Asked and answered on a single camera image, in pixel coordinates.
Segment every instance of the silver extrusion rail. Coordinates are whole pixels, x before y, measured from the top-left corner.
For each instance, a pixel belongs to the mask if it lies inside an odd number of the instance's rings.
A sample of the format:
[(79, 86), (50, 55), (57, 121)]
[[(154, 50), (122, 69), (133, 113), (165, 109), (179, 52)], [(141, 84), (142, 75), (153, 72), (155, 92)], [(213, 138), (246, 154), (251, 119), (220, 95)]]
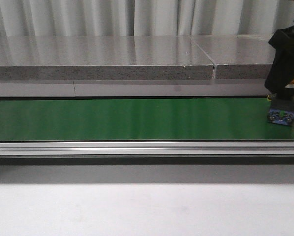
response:
[(294, 141), (0, 142), (0, 158), (91, 155), (294, 156)]

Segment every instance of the conveyor belt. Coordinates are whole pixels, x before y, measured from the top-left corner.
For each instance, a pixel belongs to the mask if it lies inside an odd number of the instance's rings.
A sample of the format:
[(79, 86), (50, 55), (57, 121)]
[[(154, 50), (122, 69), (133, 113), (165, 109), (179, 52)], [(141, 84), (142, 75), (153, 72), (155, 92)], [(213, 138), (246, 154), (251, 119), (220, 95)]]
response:
[(264, 98), (0, 101), (0, 157), (294, 156)]

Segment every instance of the black object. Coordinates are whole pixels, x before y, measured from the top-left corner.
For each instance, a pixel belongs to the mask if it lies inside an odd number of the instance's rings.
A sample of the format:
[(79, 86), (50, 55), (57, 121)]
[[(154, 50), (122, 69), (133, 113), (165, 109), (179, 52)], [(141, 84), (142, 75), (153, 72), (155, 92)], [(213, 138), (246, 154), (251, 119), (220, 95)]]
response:
[(276, 49), (275, 59), (265, 81), (272, 93), (267, 114), (271, 123), (291, 125), (294, 121), (294, 25), (279, 29), (269, 41)]
[(277, 30), (269, 43), (276, 54), (265, 87), (278, 93), (294, 79), (294, 26)]

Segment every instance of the white floor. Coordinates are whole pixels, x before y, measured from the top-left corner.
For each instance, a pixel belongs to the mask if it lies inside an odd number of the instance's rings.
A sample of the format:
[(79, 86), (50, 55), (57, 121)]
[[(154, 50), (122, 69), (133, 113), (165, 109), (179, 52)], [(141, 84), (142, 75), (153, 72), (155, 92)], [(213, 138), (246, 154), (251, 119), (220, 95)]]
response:
[(294, 236), (294, 166), (0, 166), (0, 236)]

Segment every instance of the gray panel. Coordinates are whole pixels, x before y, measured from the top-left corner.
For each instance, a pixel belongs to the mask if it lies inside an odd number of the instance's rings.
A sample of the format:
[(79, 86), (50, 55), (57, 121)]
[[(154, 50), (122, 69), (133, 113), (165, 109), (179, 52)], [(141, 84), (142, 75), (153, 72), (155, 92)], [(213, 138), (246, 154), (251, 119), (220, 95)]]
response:
[(265, 96), (264, 79), (74, 81), (76, 96)]
[(215, 65), (216, 79), (265, 79), (275, 50), (271, 35), (192, 36)]
[(0, 82), (0, 97), (74, 97), (72, 81)]

